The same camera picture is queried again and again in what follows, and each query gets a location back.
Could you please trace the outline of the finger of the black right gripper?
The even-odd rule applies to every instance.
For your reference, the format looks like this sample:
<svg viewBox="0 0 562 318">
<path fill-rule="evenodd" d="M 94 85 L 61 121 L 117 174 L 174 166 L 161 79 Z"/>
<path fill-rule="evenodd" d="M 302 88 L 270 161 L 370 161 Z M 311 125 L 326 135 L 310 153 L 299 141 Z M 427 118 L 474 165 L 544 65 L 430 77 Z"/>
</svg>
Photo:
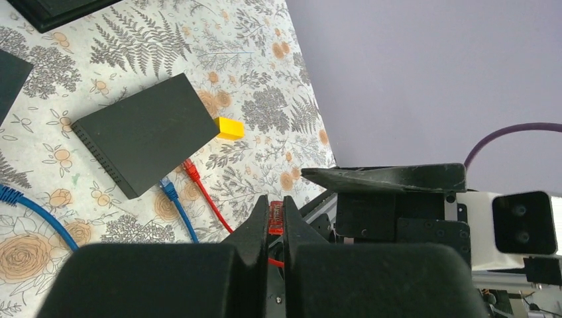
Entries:
<svg viewBox="0 0 562 318">
<path fill-rule="evenodd" d="M 337 193 L 464 193 L 461 163 L 362 168 L 303 168 L 303 178 Z"/>
</svg>

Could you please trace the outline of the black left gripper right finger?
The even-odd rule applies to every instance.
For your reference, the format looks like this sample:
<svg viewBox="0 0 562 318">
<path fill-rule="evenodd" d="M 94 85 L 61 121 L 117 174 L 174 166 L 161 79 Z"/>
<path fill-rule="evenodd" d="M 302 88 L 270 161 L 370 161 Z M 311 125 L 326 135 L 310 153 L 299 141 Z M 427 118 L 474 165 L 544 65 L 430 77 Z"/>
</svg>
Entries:
<svg viewBox="0 0 562 318">
<path fill-rule="evenodd" d="M 448 246 L 331 244 L 283 200 L 288 317 L 486 317 L 471 271 Z"/>
</svg>

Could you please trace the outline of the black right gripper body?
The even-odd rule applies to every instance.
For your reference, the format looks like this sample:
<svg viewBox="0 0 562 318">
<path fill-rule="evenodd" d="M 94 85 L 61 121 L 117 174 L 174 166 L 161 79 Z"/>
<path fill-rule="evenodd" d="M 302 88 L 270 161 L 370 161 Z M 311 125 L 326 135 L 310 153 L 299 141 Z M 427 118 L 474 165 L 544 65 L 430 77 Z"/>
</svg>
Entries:
<svg viewBox="0 0 562 318">
<path fill-rule="evenodd" d="M 435 243 L 471 265 L 467 207 L 454 193 L 340 193 L 335 232 L 355 243 Z"/>
</svg>

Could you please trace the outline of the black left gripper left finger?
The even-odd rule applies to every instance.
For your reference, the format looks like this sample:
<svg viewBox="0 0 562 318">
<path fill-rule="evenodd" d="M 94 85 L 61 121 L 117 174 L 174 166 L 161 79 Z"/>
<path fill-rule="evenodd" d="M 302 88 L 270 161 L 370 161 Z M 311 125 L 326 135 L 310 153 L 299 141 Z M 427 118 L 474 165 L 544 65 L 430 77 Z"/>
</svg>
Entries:
<svg viewBox="0 0 562 318">
<path fill-rule="evenodd" d="M 39 317 L 263 317 L 269 202 L 220 243 L 90 244 L 63 265 Z"/>
</svg>

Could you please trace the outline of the black network switch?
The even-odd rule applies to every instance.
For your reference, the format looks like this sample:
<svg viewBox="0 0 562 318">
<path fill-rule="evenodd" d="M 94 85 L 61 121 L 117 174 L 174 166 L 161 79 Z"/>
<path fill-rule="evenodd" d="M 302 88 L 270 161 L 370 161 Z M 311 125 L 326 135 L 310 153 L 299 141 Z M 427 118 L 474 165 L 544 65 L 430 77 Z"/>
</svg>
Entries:
<svg viewBox="0 0 562 318">
<path fill-rule="evenodd" d="M 33 65 L 1 50 L 1 124 L 24 86 Z"/>
<path fill-rule="evenodd" d="M 78 119 L 72 130 L 128 199 L 219 134 L 185 74 Z"/>
</svg>

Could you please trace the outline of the black white chessboard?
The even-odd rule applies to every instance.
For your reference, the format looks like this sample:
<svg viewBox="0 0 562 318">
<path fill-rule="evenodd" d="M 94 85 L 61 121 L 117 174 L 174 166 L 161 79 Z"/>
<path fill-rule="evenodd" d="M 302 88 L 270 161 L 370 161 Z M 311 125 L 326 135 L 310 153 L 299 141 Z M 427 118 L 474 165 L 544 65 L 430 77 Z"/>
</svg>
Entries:
<svg viewBox="0 0 562 318">
<path fill-rule="evenodd" d="M 114 5 L 120 0 L 8 0 L 39 33 Z"/>
</svg>

